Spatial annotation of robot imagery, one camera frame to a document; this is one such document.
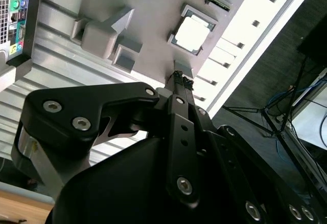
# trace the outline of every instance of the black metal bracket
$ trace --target black metal bracket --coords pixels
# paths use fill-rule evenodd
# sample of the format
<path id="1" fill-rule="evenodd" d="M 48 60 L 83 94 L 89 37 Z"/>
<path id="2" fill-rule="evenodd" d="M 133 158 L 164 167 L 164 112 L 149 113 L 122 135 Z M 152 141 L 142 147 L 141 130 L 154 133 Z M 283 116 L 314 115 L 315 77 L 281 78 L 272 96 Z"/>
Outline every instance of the black metal bracket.
<path id="1" fill-rule="evenodd" d="M 26 174 L 38 174 L 56 188 L 49 221 L 101 223 L 108 214 L 123 223 L 158 217 L 205 223 L 323 220 L 234 129 L 214 127 L 194 104 L 192 81 L 175 72 L 166 89 L 171 91 L 166 97 L 144 83 L 45 89 L 27 96 L 14 162 L 24 159 Z M 148 131 L 146 139 L 88 167 L 93 144 L 139 130 Z"/>

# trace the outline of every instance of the usb port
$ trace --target usb port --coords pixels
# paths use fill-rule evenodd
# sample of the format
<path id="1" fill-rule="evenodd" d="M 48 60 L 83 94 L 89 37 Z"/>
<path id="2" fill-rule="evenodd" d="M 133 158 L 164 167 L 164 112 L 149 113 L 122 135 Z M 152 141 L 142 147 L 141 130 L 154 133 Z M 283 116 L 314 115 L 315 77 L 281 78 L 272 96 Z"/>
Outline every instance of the usb port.
<path id="1" fill-rule="evenodd" d="M 26 9 L 22 10 L 21 12 L 21 20 L 25 20 L 26 19 Z"/>
<path id="2" fill-rule="evenodd" d="M 25 37 L 25 25 L 20 25 L 18 29 L 18 39 L 22 41 Z"/>

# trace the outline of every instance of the cable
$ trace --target cable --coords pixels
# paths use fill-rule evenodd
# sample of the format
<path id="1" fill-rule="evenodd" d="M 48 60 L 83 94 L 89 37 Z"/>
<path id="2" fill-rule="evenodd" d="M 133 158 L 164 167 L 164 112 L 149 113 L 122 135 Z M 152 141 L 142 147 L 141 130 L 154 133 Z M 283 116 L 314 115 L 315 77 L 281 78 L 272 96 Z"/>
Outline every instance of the cable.
<path id="1" fill-rule="evenodd" d="M 1 173 L 1 171 L 2 171 L 2 169 L 4 168 L 4 165 L 5 165 L 5 158 L 3 158 L 3 160 L 2 160 L 2 165 L 1 165 L 1 167 L 0 167 L 0 173 Z"/>
<path id="2" fill-rule="evenodd" d="M 279 140 L 276 139 L 276 151 L 277 151 L 278 156 L 279 156 L 283 161 L 285 161 L 286 163 L 288 163 L 289 165 L 293 165 L 293 166 L 294 166 L 293 162 L 291 162 L 291 161 L 285 159 L 284 157 L 282 157 L 282 155 L 281 155 L 280 152 L 279 152 L 278 143 L 279 143 Z"/>
<path id="3" fill-rule="evenodd" d="M 323 119 L 322 119 L 322 121 L 321 121 L 321 124 L 320 124 L 320 126 L 319 126 L 319 135 L 320 135 L 320 139 L 321 139 L 321 141 L 322 141 L 322 143 L 324 144 L 325 147 L 327 147 L 327 145 L 326 145 L 326 143 L 325 143 L 325 141 L 323 140 L 323 137 L 322 137 L 322 125 L 323 125 L 323 123 L 325 122 L 326 118 L 327 118 L 327 114 L 323 117 Z"/>
<path id="4" fill-rule="evenodd" d="M 309 86 L 309 87 L 305 87 L 305 88 L 302 88 L 302 89 L 299 89 L 298 91 L 296 91 L 297 93 L 298 92 L 302 92 L 302 91 L 305 91 L 309 88 L 312 88 L 312 87 L 316 87 L 318 86 L 320 83 L 322 82 L 325 82 L 324 79 L 320 79 L 316 84 L 312 85 L 312 86 Z M 283 95 L 283 94 L 286 94 L 286 93 L 291 93 L 293 92 L 294 88 L 291 88 L 290 90 L 288 91 L 285 91 L 285 92 L 281 92 L 281 93 L 278 93 L 276 95 L 274 95 L 273 97 L 270 98 L 270 100 L 268 101 L 267 105 L 270 105 L 276 98 L 278 98 L 279 96 Z"/>
<path id="5" fill-rule="evenodd" d="M 317 104 L 317 105 L 320 105 L 320 106 L 322 106 L 322 107 L 324 107 L 324 108 L 327 108 L 327 106 L 324 106 L 324 105 L 322 105 L 322 104 L 320 104 L 320 103 L 318 103 L 318 102 L 315 102 L 315 101 L 313 101 L 313 100 L 309 100 L 309 99 L 304 99 L 304 100 L 310 101 L 310 102 L 315 103 L 315 104 Z"/>

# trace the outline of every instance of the silver screw head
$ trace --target silver screw head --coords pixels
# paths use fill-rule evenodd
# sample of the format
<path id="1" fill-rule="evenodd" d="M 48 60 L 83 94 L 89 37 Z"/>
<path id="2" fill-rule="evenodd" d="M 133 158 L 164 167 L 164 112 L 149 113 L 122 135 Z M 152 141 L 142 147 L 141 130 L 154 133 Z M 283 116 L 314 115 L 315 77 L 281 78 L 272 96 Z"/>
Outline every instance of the silver screw head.
<path id="1" fill-rule="evenodd" d="M 301 220 L 302 217 L 301 217 L 301 214 L 300 212 L 298 212 L 298 210 L 296 208 L 294 208 L 294 206 L 292 205 L 288 205 L 289 206 L 289 209 L 290 209 L 290 212 L 291 214 L 298 220 Z"/>
<path id="2" fill-rule="evenodd" d="M 73 119 L 73 127 L 81 131 L 87 131 L 91 128 L 91 123 L 86 118 L 77 117 Z"/>
<path id="3" fill-rule="evenodd" d="M 147 92 L 149 95 L 154 95 L 154 91 L 152 91 L 151 89 L 146 88 L 145 92 Z"/>
<path id="4" fill-rule="evenodd" d="M 177 179 L 177 187 L 179 191 L 181 191 L 185 195 L 192 194 L 192 190 L 193 190 L 192 185 L 189 182 L 189 180 L 184 177 L 180 177 Z"/>
<path id="5" fill-rule="evenodd" d="M 53 100 L 49 100 L 43 103 L 43 108 L 49 113 L 58 113 L 62 110 L 62 106 Z"/>
<path id="6" fill-rule="evenodd" d="M 304 213 L 304 215 L 309 219 L 309 220 L 314 220 L 313 215 L 311 214 L 311 212 L 309 210 L 307 210 L 306 207 L 302 206 L 302 211 Z"/>
<path id="7" fill-rule="evenodd" d="M 226 131 L 231 135 L 231 136 L 234 136 L 235 134 L 231 131 L 230 128 L 226 128 Z"/>
<path id="8" fill-rule="evenodd" d="M 245 208 L 254 220 L 259 221 L 261 219 L 260 212 L 253 203 L 246 201 Z"/>
<path id="9" fill-rule="evenodd" d="M 181 99 L 181 98 L 176 98 L 177 102 L 180 103 L 180 104 L 184 104 L 184 101 Z"/>
<path id="10" fill-rule="evenodd" d="M 199 108 L 198 110 L 199 110 L 199 112 L 200 112 L 202 115 L 205 115 L 205 114 L 206 114 L 205 110 L 203 110 L 202 108 Z"/>

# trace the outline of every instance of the white surface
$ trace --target white surface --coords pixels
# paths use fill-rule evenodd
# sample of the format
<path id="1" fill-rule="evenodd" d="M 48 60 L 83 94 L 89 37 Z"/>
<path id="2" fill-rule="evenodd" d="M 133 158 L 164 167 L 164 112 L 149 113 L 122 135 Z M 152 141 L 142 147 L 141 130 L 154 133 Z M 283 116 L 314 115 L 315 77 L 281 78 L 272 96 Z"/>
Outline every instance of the white surface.
<path id="1" fill-rule="evenodd" d="M 327 84 L 313 101 L 327 106 Z M 326 114 L 326 108 L 308 101 L 308 105 L 293 119 L 299 138 L 327 150 L 319 136 L 320 123 Z M 327 142 L 327 119 L 322 127 L 322 138 Z"/>
<path id="2" fill-rule="evenodd" d="M 13 66 L 4 66 L 5 69 L 0 70 L 0 92 L 15 82 L 16 68 Z"/>
<path id="3" fill-rule="evenodd" d="M 196 16 L 186 17 L 175 36 L 177 44 L 190 52 L 199 50 L 210 33 L 208 23 L 196 20 Z"/>

